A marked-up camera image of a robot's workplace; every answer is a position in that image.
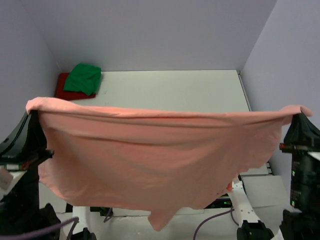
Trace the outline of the salmon pink t-shirt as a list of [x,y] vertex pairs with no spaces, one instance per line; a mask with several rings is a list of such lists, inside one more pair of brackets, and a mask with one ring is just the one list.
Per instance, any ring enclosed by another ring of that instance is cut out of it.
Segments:
[[156,231],[181,208],[202,209],[260,168],[282,127],[312,111],[172,112],[83,106],[53,97],[26,104],[37,111],[51,159],[40,181],[73,206],[148,211]]

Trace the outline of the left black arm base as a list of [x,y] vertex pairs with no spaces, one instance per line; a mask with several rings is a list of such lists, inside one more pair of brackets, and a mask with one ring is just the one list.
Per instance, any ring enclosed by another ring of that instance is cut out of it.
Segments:
[[112,217],[113,216],[113,209],[110,207],[101,207],[101,206],[91,206],[90,208],[91,213],[99,213],[100,216],[104,217]]

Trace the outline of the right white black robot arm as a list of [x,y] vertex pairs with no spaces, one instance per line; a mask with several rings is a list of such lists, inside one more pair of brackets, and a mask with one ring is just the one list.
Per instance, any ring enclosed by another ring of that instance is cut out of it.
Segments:
[[238,240],[318,240],[320,238],[320,130],[304,113],[295,114],[279,150],[289,154],[291,210],[282,211],[273,233],[253,210],[242,179],[229,193],[238,217]]

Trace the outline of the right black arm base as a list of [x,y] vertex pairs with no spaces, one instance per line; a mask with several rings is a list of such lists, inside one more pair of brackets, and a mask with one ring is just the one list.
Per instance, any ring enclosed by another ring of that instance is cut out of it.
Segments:
[[233,206],[228,195],[223,195],[205,207],[205,209],[230,209]]

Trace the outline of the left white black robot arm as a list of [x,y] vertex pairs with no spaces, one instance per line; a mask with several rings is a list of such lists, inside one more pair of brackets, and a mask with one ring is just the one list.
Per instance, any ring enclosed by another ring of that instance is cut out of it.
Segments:
[[10,135],[0,144],[0,238],[2,240],[58,240],[61,229],[71,228],[68,240],[95,240],[88,228],[74,233],[79,222],[72,217],[62,222],[54,207],[40,207],[40,164],[51,159],[54,151],[36,110],[26,112]]

